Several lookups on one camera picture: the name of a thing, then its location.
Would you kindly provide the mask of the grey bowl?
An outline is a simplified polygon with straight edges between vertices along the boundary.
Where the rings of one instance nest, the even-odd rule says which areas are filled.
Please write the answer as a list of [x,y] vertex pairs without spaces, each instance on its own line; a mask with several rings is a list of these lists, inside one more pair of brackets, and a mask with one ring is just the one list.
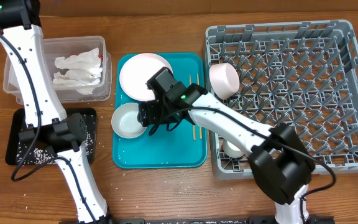
[[147,129],[137,119],[139,105],[126,103],[119,106],[111,118],[113,131],[120,137],[133,139],[139,137]]

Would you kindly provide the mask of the small white cup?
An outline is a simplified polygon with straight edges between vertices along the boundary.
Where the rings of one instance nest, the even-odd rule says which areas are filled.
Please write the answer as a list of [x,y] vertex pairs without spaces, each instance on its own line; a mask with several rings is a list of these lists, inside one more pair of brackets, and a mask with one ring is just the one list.
[[244,153],[239,148],[227,140],[223,141],[222,149],[224,153],[231,158],[239,158],[244,155]]

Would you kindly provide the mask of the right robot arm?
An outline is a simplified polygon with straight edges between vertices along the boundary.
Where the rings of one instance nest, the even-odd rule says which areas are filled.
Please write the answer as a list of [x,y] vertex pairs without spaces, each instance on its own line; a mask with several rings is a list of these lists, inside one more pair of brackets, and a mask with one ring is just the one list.
[[236,146],[247,157],[254,180],[275,202],[277,223],[304,223],[308,219],[305,194],[315,164],[293,127],[260,123],[221,103],[202,86],[185,86],[163,67],[145,83],[155,99],[139,105],[137,119],[151,126],[175,129],[183,120],[206,128]]

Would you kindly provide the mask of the small pink bowl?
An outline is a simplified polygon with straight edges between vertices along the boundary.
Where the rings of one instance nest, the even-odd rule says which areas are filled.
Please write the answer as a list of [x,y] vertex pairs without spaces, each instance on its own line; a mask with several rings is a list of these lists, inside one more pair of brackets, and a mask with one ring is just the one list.
[[212,65],[209,69],[209,80],[215,94],[226,100],[239,90],[239,76],[230,63]]

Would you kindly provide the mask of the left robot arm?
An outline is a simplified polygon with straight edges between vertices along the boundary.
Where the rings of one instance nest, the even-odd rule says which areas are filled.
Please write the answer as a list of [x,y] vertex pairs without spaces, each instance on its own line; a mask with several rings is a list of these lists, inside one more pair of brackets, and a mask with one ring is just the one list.
[[84,117],[80,113],[67,115],[54,90],[45,64],[39,12],[39,1],[0,1],[0,43],[17,77],[26,123],[19,139],[27,144],[27,151],[11,179],[18,182],[30,176],[17,173],[36,143],[42,142],[52,156],[41,165],[54,162],[59,166],[75,201],[78,223],[114,223],[86,156]]

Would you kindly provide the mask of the white napkin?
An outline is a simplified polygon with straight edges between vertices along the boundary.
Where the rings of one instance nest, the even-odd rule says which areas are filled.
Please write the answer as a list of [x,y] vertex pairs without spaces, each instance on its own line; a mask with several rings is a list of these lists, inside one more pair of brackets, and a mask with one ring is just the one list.
[[98,47],[67,58],[57,57],[54,64],[60,70],[66,70],[64,74],[53,74],[55,88],[79,87],[77,92],[91,95],[94,90],[91,86],[101,83],[103,68]]

